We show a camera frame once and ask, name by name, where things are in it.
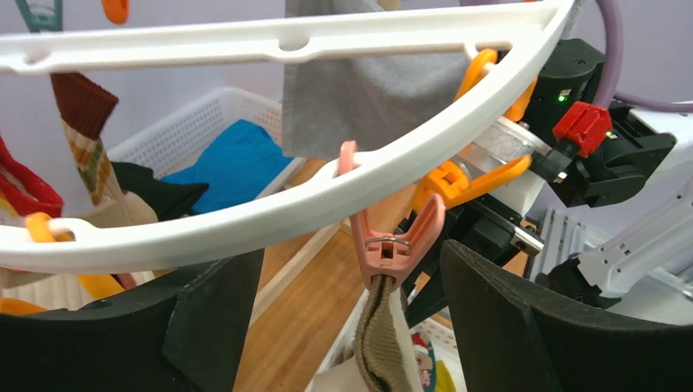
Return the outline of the brown beige patterned sock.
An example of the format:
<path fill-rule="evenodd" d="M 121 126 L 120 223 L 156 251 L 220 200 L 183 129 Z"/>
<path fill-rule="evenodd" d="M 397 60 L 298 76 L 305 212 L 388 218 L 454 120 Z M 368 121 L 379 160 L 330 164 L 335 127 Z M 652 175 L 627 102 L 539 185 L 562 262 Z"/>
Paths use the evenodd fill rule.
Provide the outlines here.
<path fill-rule="evenodd" d="M 353 345 L 355 361 L 369 391 L 421 391 L 414 345 L 395 279 L 374 278 Z"/>

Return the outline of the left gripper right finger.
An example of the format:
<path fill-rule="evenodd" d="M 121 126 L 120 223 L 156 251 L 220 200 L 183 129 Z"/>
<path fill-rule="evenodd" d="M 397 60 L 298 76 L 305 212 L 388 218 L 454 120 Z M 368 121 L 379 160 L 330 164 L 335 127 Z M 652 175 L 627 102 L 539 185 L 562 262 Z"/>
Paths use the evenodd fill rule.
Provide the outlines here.
<path fill-rule="evenodd" d="M 573 301 L 448 240 L 440 271 L 470 391 L 689 391 L 692 329 Z"/>

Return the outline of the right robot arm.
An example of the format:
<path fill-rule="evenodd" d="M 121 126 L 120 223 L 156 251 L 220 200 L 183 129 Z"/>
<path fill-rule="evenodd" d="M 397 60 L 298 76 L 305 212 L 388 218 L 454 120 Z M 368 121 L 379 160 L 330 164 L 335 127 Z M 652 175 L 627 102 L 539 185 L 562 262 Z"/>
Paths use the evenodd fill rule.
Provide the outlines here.
<path fill-rule="evenodd" d="M 477 180 L 511 161 L 529 168 L 447 211 L 401 286 L 409 326 L 449 304 L 448 239 L 498 266 L 526 254 L 525 278 L 603 309 L 619 309 L 652 275 L 682 286 L 692 262 L 692 105 L 609 100 L 610 64 L 582 39 L 561 40 L 520 122 L 501 119 L 449 164 L 449 174 L 468 169 Z"/>

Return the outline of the round white clip hanger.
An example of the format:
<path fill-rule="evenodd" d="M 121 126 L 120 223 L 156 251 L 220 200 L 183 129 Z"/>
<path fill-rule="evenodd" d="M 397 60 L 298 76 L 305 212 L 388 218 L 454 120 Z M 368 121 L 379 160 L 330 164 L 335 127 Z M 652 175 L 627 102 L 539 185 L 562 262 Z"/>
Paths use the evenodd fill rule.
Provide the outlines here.
<path fill-rule="evenodd" d="M 52 220 L 50 229 L 75 235 L 68 243 L 34 243 L 27 230 L 5 226 L 1 264 L 50 274 L 160 270 L 243 254 L 337 222 L 404 188 L 485 131 L 539 72 L 571 7 L 569 1 L 542 1 L 3 37 L 1 70 L 21 76 L 437 51 L 471 54 L 484 44 L 507 44 L 511 50 L 450 107 L 389 145 L 358 153 L 357 168 L 346 175 L 336 175 L 333 161 L 286 191 L 152 225 L 97 229 L 78 219 Z"/>

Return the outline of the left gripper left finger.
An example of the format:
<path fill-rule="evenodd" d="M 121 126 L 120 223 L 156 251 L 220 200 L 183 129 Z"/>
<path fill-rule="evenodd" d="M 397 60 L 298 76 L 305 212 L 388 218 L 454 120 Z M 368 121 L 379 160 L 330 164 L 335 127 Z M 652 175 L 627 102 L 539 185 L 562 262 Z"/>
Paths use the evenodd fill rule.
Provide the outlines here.
<path fill-rule="evenodd" d="M 2 390 L 232 390 L 263 257 L 183 267 L 79 310 L 4 314 Z"/>

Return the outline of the pink clothespin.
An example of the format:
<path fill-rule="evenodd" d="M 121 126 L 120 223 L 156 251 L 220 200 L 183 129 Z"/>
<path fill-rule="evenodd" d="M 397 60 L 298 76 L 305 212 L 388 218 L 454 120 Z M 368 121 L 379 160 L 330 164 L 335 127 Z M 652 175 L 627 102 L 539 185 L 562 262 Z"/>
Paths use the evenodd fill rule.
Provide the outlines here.
<path fill-rule="evenodd" d="M 370 229 L 366 210 L 350 216 L 351 236 L 365 288 L 369 290 L 380 275 L 393 278 L 396 287 L 401 285 L 438 239 L 445 212 L 443 198 L 432 194 L 403 234 Z"/>

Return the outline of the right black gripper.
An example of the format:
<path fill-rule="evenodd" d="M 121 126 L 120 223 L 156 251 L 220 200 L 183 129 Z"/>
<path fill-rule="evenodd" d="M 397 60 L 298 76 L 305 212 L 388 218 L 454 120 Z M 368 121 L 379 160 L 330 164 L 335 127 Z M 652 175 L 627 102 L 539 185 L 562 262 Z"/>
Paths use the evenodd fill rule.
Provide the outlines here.
<path fill-rule="evenodd" d="M 543 250 L 543 240 L 522 216 L 498 199 L 484 195 L 446 211 L 444 228 L 434 245 L 402 284 L 410 294 L 420 274 L 429 280 L 405 309 L 405 319 L 415 327 L 443 310 L 448 301 L 440 272 L 440 251 L 444 241 L 453 239 L 496 265 L 505 266 L 519 252 L 535 256 Z"/>

